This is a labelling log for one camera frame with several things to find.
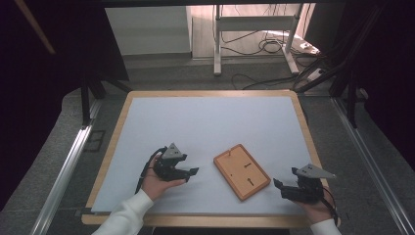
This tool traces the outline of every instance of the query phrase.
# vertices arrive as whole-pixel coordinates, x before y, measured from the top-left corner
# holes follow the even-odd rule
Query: white sleeve
[[[333,218],[314,223],[310,228],[314,235],[342,235]]]
[[[131,234],[136,235],[143,226],[143,216],[154,202],[140,190],[136,195],[119,204],[110,217],[101,224],[94,235]]]

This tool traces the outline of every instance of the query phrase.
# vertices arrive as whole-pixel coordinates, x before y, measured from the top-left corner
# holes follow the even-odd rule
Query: wooden board
[[[128,115],[132,100],[136,97],[290,97],[297,113],[297,118],[308,148],[311,162],[321,167],[314,143],[306,125],[305,117],[302,112],[300,101],[297,94],[288,90],[250,90],[250,91],[133,91],[130,92],[125,100],[121,114],[115,126],[113,137],[108,146],[108,150],[103,159],[100,171],[97,175],[94,186],[91,190],[90,197],[86,208],[90,209],[96,201],[97,194],[103,185],[105,176],[108,172],[110,162],[115,153],[115,147],[118,142],[122,127]],[[91,213],[83,214],[82,222],[84,224],[102,224],[108,218],[107,214]],[[304,215],[205,215],[205,214],[165,214],[154,215],[146,214],[144,217],[146,226],[181,226],[181,227],[260,227],[260,228],[298,228],[309,226]]]
[[[242,144],[215,157],[213,162],[241,201],[266,187],[271,181]]]

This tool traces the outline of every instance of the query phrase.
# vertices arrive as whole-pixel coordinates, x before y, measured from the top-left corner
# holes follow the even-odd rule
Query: metal frame
[[[360,136],[359,130],[354,128],[348,121],[346,116],[346,108],[342,102],[342,99],[332,98],[332,102],[346,128],[347,133],[350,136],[350,139],[359,152],[359,155],[363,160],[367,171],[372,177],[373,182],[375,183],[379,193],[385,201],[385,204],[390,210],[390,213],[401,234],[415,234],[414,226],[412,225],[406,210],[403,208],[399,198],[396,196],[387,179],[384,177],[378,165],[376,164],[376,161],[370,153],[369,148],[366,146],[363,138]]]
[[[56,210],[58,209],[59,203],[64,197],[65,191],[76,167],[76,163],[79,159],[79,156],[82,154],[83,147],[85,146],[85,143],[89,137],[95,117],[97,116],[101,105],[101,100],[96,100],[92,104],[90,110],[91,121],[87,126],[83,126],[79,130],[73,145],[70,148],[67,159],[65,160],[64,165],[62,166],[62,169],[51,189],[51,192],[49,193],[49,196],[46,199],[46,202],[43,205],[43,208],[40,211],[40,214],[30,231],[30,235],[46,234],[48,231],[52,219],[55,216]]]
[[[263,17],[220,17],[220,5],[216,5],[215,17],[215,44],[213,56],[213,73],[221,75],[221,54],[220,54],[220,40],[219,33],[222,31],[256,31],[256,30],[289,30],[287,43],[284,44],[283,53],[291,74],[299,74],[299,68],[291,53],[291,46],[293,45],[294,35],[296,34],[297,26],[299,25],[300,15],[303,4],[300,3],[296,14],[290,16],[263,16]]]

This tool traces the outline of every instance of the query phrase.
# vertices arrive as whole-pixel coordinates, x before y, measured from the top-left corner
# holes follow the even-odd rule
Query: metal stand
[[[95,99],[104,99],[107,92],[100,78],[106,80],[109,84],[125,91],[126,93],[132,89],[121,82],[107,77],[104,74],[96,72],[96,74],[85,72],[81,78],[81,101],[82,101],[82,129],[85,129],[91,122],[90,105],[89,105],[89,90]]]
[[[221,74],[221,55],[219,34],[222,31],[256,31],[256,30],[289,30],[287,44],[283,45],[283,53],[292,74],[299,74],[296,62],[291,53],[294,35],[300,20],[302,3],[294,16],[261,16],[261,17],[220,17],[220,5],[216,5],[214,74]]]

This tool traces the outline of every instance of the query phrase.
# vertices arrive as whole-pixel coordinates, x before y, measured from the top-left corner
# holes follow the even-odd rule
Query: aluminum rail
[[[97,116],[101,105],[102,101],[100,100],[96,100],[92,104],[90,111],[91,122],[85,126],[85,128],[81,128],[79,130],[72,144],[72,147],[70,148],[67,159],[65,160],[61,171],[49,193],[49,196],[46,199],[46,202],[43,205],[43,208],[40,211],[40,214],[29,233],[30,235],[43,235],[48,231],[52,219],[58,209],[59,203],[64,197],[65,191],[67,190],[69,181],[76,167],[76,163],[79,159],[79,156],[82,154],[83,147],[85,146],[85,143],[89,137],[95,117]]]
[[[353,128],[351,123],[348,121],[346,117],[346,108],[342,103],[341,98],[332,98],[332,101],[340,118],[342,119],[351,141],[359,152],[361,159],[363,160],[370,176],[372,177],[372,180],[384,199],[385,204],[387,205],[401,234],[414,235],[414,226],[412,225],[406,210],[403,208],[399,198],[396,196],[387,179],[384,177],[376,164],[376,161],[361,137],[359,130],[357,128]]]

